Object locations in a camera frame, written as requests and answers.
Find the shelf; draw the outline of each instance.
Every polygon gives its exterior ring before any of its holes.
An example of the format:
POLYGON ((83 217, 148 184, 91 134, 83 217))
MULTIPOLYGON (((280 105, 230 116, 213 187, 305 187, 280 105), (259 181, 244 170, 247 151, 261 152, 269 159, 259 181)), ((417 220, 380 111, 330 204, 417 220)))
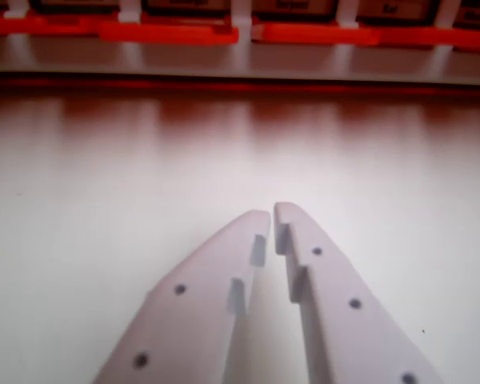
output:
POLYGON ((480 85, 480 31, 452 28, 455 1, 443 0, 434 27, 413 28, 359 26, 355 0, 323 25, 253 23, 244 0, 230 20, 148 17, 139 0, 109 16, 22 18, 20 7, 0 14, 0 72, 480 85))

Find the white label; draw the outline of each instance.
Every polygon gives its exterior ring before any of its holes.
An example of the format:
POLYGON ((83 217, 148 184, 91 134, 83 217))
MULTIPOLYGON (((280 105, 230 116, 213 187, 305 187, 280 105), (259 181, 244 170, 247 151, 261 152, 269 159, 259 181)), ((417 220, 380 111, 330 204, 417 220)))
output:
POLYGON ((46 6, 118 6, 119 0, 41 0, 46 6))
POLYGON ((331 14, 334 0, 254 0, 253 11, 273 14, 331 14))
POLYGON ((148 6, 185 10, 230 10, 229 0, 148 0, 148 6))
POLYGON ((361 0, 358 16, 423 20, 429 6, 430 1, 428 0, 361 0))
POLYGON ((472 6, 462 6, 461 4, 455 22, 480 26, 480 6, 475 8, 472 6))

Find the white table surface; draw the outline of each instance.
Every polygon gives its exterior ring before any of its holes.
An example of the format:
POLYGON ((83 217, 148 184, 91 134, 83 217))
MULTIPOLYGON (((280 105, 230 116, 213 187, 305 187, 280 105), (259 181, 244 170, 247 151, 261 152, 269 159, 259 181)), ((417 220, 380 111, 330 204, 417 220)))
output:
MULTIPOLYGON (((0 384, 91 382, 161 276, 277 201, 446 383, 480 384, 480 103, 107 94, 0 94, 0 384)), ((306 382, 273 238, 250 304, 236 381, 306 382)))

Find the black dot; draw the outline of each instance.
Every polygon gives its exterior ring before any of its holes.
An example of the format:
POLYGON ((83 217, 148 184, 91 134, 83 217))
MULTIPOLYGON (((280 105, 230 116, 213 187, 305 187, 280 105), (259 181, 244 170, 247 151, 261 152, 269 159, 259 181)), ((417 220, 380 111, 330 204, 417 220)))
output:
POLYGON ((178 285, 176 285, 176 287, 174 288, 174 292, 175 292, 177 295, 184 294, 185 291, 186 291, 186 286, 184 286, 183 284, 178 284, 178 285))
POLYGON ((359 308, 361 308, 362 304, 361 304, 361 300, 359 300, 358 298, 353 298, 349 301, 349 305, 354 308, 355 310, 358 310, 359 308))
POLYGON ((418 380, 416 379, 416 376, 410 373, 402 375, 402 382, 405 384, 418 384, 418 380))
POLYGON ((141 368, 144 368, 147 366, 148 361, 150 360, 150 357, 146 352, 141 352, 134 358, 134 367, 140 370, 141 368))

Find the red bracket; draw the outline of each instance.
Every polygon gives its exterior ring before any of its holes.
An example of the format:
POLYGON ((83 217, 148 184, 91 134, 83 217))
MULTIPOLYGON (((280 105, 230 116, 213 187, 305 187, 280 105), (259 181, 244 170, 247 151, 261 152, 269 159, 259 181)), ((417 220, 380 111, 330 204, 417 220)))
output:
POLYGON ((380 44, 391 46, 448 45, 480 52, 480 30, 434 27, 377 28, 380 44))
POLYGON ((24 18, 4 18, 0 15, 0 35, 32 34, 48 36, 98 35, 98 27, 104 20, 117 19, 111 15, 50 14, 41 15, 29 10, 24 18))
POLYGON ((371 28, 341 28, 336 24, 259 22, 253 18, 251 38, 256 42, 296 44, 355 44, 376 46, 379 32, 371 28))
POLYGON ((182 22, 144 14, 140 23, 101 23, 99 37, 112 42, 158 44, 219 45, 238 42, 238 28, 231 25, 229 18, 221 24, 217 24, 217 20, 199 21, 182 22))

